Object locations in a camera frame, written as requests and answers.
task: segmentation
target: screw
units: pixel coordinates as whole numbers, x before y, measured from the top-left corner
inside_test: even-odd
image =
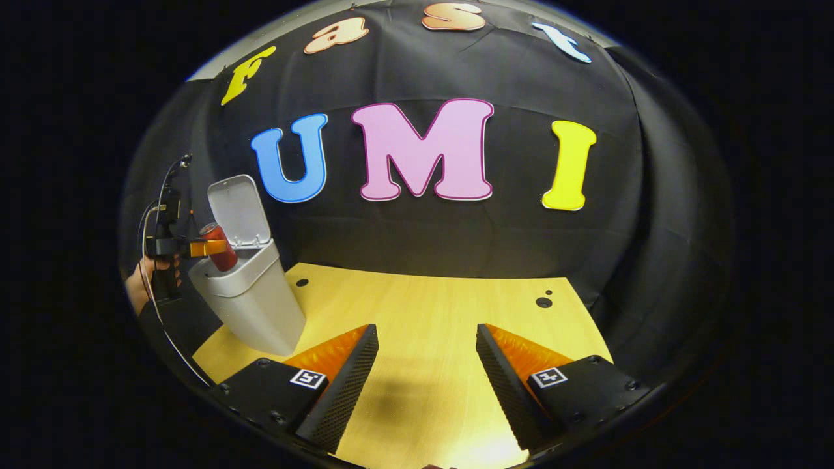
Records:
[[[269,413],[269,418],[271,418],[273,421],[278,422],[279,425],[283,425],[287,421],[287,419],[284,418],[284,416],[282,416],[276,411],[271,411]]]

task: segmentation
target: white trash can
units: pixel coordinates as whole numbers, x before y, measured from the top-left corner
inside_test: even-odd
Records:
[[[246,345],[292,355],[307,320],[284,276],[254,180],[240,174],[211,184],[208,204],[238,263],[220,272],[210,258],[200,260],[188,271],[194,288]]]

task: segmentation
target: yellow letter i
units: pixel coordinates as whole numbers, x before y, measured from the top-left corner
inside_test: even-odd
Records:
[[[541,204],[547,209],[581,209],[585,205],[582,182],[588,150],[596,143],[596,134],[586,126],[568,120],[557,120],[551,128],[559,138],[559,159],[553,186],[542,195]]]

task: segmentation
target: textured gripper pad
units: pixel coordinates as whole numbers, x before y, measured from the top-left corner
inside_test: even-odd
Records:
[[[519,447],[536,448],[555,436],[553,423],[515,374],[486,325],[478,324],[475,350]]]
[[[336,452],[378,349],[376,325],[370,324],[296,435],[327,452]]]

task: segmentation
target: white cable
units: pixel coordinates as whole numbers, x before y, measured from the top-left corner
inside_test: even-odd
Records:
[[[144,267],[145,267],[146,248],[147,248],[147,244],[145,243],[145,236],[146,236],[146,233],[147,233],[147,230],[148,230],[148,217],[154,211],[158,211],[158,207],[153,207],[151,210],[148,210],[145,213],[145,217],[144,217],[145,220],[144,220],[143,225],[142,225],[142,239],[140,240],[140,242],[142,243],[142,252],[140,253],[142,255],[142,259],[139,261],[139,272],[142,274],[142,282],[145,284],[145,290],[148,292],[148,297],[150,298],[151,303],[153,303],[153,308],[157,312],[157,318],[159,319],[159,324],[162,326],[162,331],[165,333],[165,337],[168,338],[168,343],[170,343],[171,346],[173,347],[173,349],[177,351],[177,355],[179,355],[179,358],[183,359],[183,362],[185,362],[185,364],[188,366],[188,368],[206,386],[211,387],[211,385],[209,383],[207,383],[206,380],[204,380],[203,377],[191,366],[191,364],[188,363],[188,360],[185,359],[182,352],[179,351],[179,348],[177,348],[177,346],[173,343],[173,340],[171,340],[171,336],[168,335],[168,332],[165,330],[165,323],[162,321],[162,316],[159,314],[159,308],[157,307],[157,304],[156,304],[156,298],[154,298],[154,296],[153,296],[153,289],[151,288],[151,281],[148,278],[148,272],[145,270]],[[171,263],[171,265],[168,268],[169,269],[174,268],[173,262]]]

